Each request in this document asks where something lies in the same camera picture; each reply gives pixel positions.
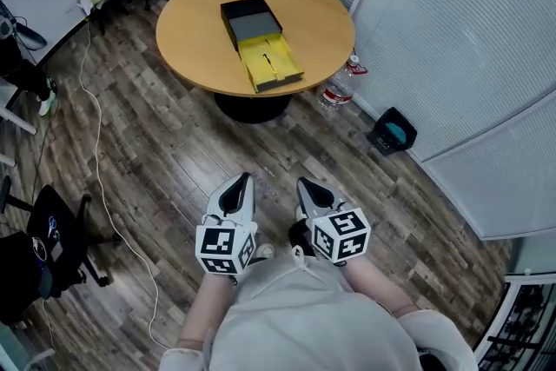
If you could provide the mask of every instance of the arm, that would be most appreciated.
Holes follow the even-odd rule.
[[[226,275],[206,274],[188,311],[176,348],[202,350],[210,329],[216,331],[233,300],[234,285]]]
[[[341,271],[352,289],[375,300],[396,318],[419,309],[364,255],[347,260]]]

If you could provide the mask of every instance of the black box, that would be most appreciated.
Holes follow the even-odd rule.
[[[399,129],[398,135],[393,131],[395,129]],[[394,107],[381,116],[374,125],[373,131],[367,135],[367,139],[384,156],[411,149],[415,138],[417,138],[415,127]]]
[[[222,3],[220,11],[235,51],[238,51],[237,43],[240,41],[281,33],[280,22],[264,0],[236,0]]]

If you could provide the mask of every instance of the person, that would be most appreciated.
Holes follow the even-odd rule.
[[[56,86],[44,72],[24,59],[13,35],[0,38],[0,77],[20,89],[35,93],[41,101],[39,115],[45,116],[56,100]]]
[[[160,371],[478,369],[455,325],[419,310],[364,255],[337,267],[295,245],[249,269],[236,286],[203,277]]]

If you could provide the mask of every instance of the white cable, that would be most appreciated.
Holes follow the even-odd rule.
[[[155,311],[153,313],[152,318],[150,319],[149,322],[149,335],[150,338],[152,339],[152,341],[154,343],[156,343],[158,346],[164,348],[164,349],[169,349],[169,347],[167,347],[166,345],[162,345],[159,341],[157,341],[155,339],[155,337],[153,337],[153,331],[152,331],[152,327],[153,327],[153,321],[155,321],[156,318],[156,310],[158,308],[158,297],[160,295],[160,292],[158,290],[158,285],[156,284],[156,280],[155,280],[155,276],[153,275],[152,271],[150,270],[150,266],[149,263],[147,262],[147,260],[144,259],[144,257],[141,256],[141,254],[139,254],[135,249],[133,249],[131,247],[131,245],[129,244],[129,242],[125,239],[125,237],[120,233],[120,231],[117,229],[116,225],[114,224],[114,222],[112,221],[112,216],[110,215],[110,212],[108,211],[108,206],[106,205],[106,199],[104,198],[104,186],[103,186],[103,182],[101,180],[101,175],[99,172],[99,162],[98,162],[98,143],[100,142],[101,139],[101,126],[103,125],[103,109],[101,109],[101,104],[98,102],[98,99],[96,99],[96,96],[93,95],[90,91],[88,91],[85,88],[85,85],[83,84],[83,80],[82,80],[82,76],[83,76],[83,66],[85,65],[85,59],[87,58],[87,54],[89,53],[89,47],[90,47],[90,28],[89,28],[89,22],[87,22],[87,33],[89,34],[89,42],[87,43],[87,48],[85,49],[85,54],[83,55],[83,60],[81,62],[81,69],[79,70],[79,83],[81,84],[81,88],[83,89],[83,91],[85,93],[87,93],[90,97],[93,98],[93,100],[96,103],[96,106],[98,108],[98,131],[96,134],[96,144],[95,144],[95,161],[96,161],[96,178],[98,179],[98,183],[101,186],[101,196],[103,198],[103,205],[104,205],[104,210],[106,210],[106,215],[108,216],[109,220],[110,220],[110,224],[112,225],[112,228],[114,228],[114,231],[122,238],[122,240],[126,243],[126,245],[128,246],[129,250],[131,252],[133,252],[137,258],[141,259],[143,263],[145,263],[145,266],[147,267],[147,270],[149,271],[149,275],[150,278],[152,279],[154,285],[155,285],[155,289],[156,289],[156,298],[155,298]]]
[[[43,311],[44,311],[44,315],[46,315],[46,322],[49,325],[49,332],[50,332],[50,345],[52,345],[52,349],[54,349],[56,351],[56,348],[54,348],[54,337],[52,337],[52,327],[50,326],[50,317],[49,317],[49,313],[46,312],[46,308],[44,307],[44,302],[46,300],[43,300]]]

